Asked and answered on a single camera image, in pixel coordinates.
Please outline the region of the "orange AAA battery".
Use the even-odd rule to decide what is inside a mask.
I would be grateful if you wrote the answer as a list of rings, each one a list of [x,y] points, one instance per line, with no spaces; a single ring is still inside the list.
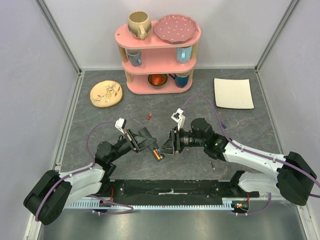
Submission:
[[[155,155],[155,157],[156,157],[156,159],[157,159],[158,161],[160,161],[160,160],[162,159],[162,156],[158,154],[158,152],[157,152],[156,149],[153,149],[153,153],[154,153],[154,155]]]

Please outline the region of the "black remote control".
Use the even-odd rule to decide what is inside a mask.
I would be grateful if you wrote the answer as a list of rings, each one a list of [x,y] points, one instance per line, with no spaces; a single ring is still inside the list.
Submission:
[[[149,132],[149,130],[144,127],[141,130],[138,131],[138,134],[141,135],[142,137],[146,138],[146,144],[145,146],[148,148],[148,150],[151,152],[152,156],[154,157],[154,159],[157,162],[160,162],[162,159],[165,158],[165,156],[163,154],[159,154],[161,155],[161,160],[158,161],[157,158],[155,157],[154,153],[153,153],[153,149],[158,150],[159,146],[157,144],[157,139],[152,137],[151,133]]]

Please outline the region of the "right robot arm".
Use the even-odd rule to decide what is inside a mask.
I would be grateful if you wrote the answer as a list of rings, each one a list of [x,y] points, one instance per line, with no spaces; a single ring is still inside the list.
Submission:
[[[300,154],[275,154],[245,146],[214,132],[204,118],[194,119],[190,126],[190,131],[171,129],[158,154],[174,155],[186,147],[202,147],[212,159],[258,171],[241,173],[232,181],[229,191],[233,196],[240,197],[245,192],[274,193],[295,205],[306,205],[317,176]]]

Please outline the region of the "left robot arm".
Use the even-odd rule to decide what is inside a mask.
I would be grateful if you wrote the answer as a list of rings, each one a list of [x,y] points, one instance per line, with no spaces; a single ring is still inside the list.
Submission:
[[[23,201],[23,206],[43,225],[53,223],[70,204],[84,197],[106,196],[110,191],[113,163],[129,152],[140,152],[155,142],[147,128],[135,133],[130,129],[115,144],[102,141],[93,163],[69,172],[46,171]]]

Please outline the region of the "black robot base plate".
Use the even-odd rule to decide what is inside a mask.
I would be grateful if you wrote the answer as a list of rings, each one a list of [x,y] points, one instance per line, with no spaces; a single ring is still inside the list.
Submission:
[[[223,198],[258,198],[257,191],[247,193],[234,182],[219,180],[140,180],[117,179],[103,182],[96,193],[113,196],[124,205],[218,205]]]

